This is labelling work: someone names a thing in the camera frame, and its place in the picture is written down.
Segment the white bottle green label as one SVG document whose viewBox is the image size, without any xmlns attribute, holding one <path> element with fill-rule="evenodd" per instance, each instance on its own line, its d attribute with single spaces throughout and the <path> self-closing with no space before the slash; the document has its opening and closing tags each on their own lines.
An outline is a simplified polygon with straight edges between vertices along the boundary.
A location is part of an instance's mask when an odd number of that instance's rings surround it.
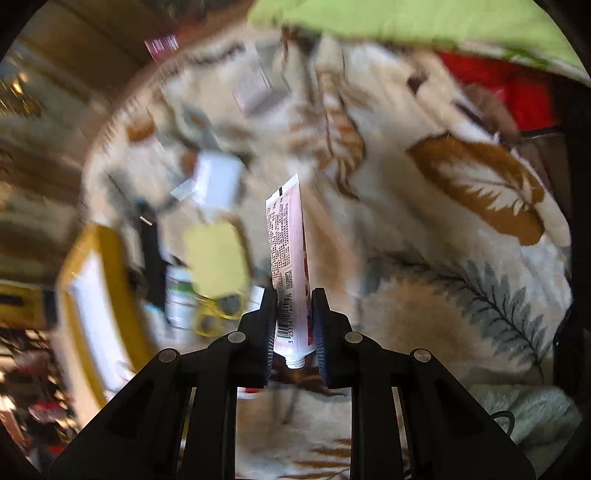
<svg viewBox="0 0 591 480">
<path fill-rule="evenodd" d="M 192 330 L 197 320 L 197 294 L 190 272 L 182 266 L 168 265 L 165 277 L 165 315 L 173 328 Z"/>
</svg>

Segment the yellow rounded plastic case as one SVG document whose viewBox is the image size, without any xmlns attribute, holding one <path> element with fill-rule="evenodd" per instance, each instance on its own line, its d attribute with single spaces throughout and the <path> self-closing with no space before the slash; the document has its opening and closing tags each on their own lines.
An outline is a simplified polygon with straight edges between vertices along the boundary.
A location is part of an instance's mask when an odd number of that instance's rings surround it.
<svg viewBox="0 0 591 480">
<path fill-rule="evenodd" d="M 238 229 L 229 222 L 197 224 L 183 235 L 185 263 L 197 294 L 209 299 L 243 294 L 249 266 Z"/>
</svg>

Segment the black marker pen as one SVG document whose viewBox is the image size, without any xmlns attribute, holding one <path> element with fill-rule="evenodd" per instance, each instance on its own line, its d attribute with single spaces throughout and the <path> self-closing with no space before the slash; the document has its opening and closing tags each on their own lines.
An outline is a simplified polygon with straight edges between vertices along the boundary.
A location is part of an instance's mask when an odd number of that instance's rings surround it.
<svg viewBox="0 0 591 480">
<path fill-rule="evenodd" d="M 146 300 L 163 311 L 165 306 L 166 264 L 160 254 L 156 215 L 145 201 L 139 201 L 136 206 L 140 245 L 144 260 Z"/>
</svg>

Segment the pink white ointment tube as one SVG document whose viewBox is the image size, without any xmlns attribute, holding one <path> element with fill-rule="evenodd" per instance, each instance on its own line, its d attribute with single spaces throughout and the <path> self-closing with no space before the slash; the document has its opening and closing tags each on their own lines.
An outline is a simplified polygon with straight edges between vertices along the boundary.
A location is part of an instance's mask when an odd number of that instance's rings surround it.
<svg viewBox="0 0 591 480">
<path fill-rule="evenodd" d="M 266 200 L 271 281 L 277 294 L 274 351 L 287 368 L 304 367 L 315 351 L 300 178 L 294 175 Z"/>
</svg>

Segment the white square charger box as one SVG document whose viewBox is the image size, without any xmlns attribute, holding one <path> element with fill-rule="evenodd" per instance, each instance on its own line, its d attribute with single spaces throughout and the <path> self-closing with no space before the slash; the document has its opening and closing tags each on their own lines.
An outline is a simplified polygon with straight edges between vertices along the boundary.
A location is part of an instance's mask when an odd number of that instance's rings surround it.
<svg viewBox="0 0 591 480">
<path fill-rule="evenodd" d="M 230 210 L 238 199 L 245 165 L 235 155 L 202 150 L 193 173 L 192 200 L 209 209 Z"/>
</svg>

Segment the small pink matchbox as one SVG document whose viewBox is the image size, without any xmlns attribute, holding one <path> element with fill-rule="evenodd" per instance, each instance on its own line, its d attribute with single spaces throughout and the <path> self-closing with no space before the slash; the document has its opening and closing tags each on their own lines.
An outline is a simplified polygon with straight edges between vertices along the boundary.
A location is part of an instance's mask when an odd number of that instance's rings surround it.
<svg viewBox="0 0 591 480">
<path fill-rule="evenodd" d="M 283 77 L 256 64 L 232 89 L 232 98 L 245 116 L 260 115 L 290 93 Z"/>
</svg>

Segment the yellow cardboard tray box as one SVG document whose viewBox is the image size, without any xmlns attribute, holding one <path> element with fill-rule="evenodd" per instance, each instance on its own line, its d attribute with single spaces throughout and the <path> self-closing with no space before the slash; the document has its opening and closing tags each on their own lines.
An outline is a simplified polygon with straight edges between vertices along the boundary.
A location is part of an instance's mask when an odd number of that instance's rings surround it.
<svg viewBox="0 0 591 480">
<path fill-rule="evenodd" d="M 131 287 L 119 233 L 89 223 L 57 277 L 57 306 L 79 383 L 101 409 L 153 357 L 141 305 Z"/>
</svg>

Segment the light green fluffy towel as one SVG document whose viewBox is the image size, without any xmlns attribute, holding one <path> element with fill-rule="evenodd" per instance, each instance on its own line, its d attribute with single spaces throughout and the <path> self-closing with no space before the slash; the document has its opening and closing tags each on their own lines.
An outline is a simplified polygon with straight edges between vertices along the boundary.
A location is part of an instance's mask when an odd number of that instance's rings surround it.
<svg viewBox="0 0 591 480">
<path fill-rule="evenodd" d="M 575 402 L 555 386 L 473 385 L 470 393 L 490 413 L 510 411 L 510 434 L 537 470 L 544 471 L 582 421 Z"/>
</svg>

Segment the leaf patterned beige blanket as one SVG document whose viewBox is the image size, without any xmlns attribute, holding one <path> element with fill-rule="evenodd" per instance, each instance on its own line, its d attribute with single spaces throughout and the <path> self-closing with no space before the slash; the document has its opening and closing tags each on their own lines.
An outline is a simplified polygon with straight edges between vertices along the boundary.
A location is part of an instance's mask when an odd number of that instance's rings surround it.
<svg viewBox="0 0 591 480">
<path fill-rule="evenodd" d="M 245 116 L 256 64 L 290 93 Z M 159 206 L 193 146 L 245 161 L 223 219 L 257 279 L 270 272 L 266 199 L 297 175 L 311 285 L 388 349 L 430 350 L 473 385 L 555 386 L 572 305 L 567 220 L 507 134 L 428 50 L 238 24 L 145 78 L 91 147 L 89 220 L 123 229 L 123 197 Z"/>
</svg>

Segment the red cloth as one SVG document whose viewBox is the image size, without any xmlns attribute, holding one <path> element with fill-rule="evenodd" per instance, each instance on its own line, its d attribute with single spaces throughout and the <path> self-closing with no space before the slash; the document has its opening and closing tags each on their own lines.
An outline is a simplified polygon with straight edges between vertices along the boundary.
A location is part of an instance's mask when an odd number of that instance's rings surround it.
<svg viewBox="0 0 591 480">
<path fill-rule="evenodd" d="M 509 61 L 447 52 L 438 55 L 462 84 L 483 87 L 498 98 L 520 131 L 532 132 L 561 125 L 551 74 Z"/>
</svg>

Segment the pink snack packet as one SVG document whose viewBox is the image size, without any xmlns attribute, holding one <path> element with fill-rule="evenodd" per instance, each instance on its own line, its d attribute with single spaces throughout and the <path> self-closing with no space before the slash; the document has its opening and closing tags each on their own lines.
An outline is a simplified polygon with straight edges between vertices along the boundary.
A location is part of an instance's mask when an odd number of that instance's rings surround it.
<svg viewBox="0 0 591 480">
<path fill-rule="evenodd" d="M 146 39 L 144 45 L 151 59 L 156 63 L 168 59 L 180 48 L 179 41 L 174 34 Z"/>
</svg>

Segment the lime green blanket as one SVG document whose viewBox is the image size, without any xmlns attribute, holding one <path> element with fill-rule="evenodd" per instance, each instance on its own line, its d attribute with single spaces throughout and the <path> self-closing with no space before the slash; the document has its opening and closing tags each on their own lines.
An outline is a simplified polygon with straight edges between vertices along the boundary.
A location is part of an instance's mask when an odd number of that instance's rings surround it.
<svg viewBox="0 0 591 480">
<path fill-rule="evenodd" d="M 590 82 L 572 43 L 533 1 L 256 1 L 249 21 L 444 47 Z"/>
</svg>

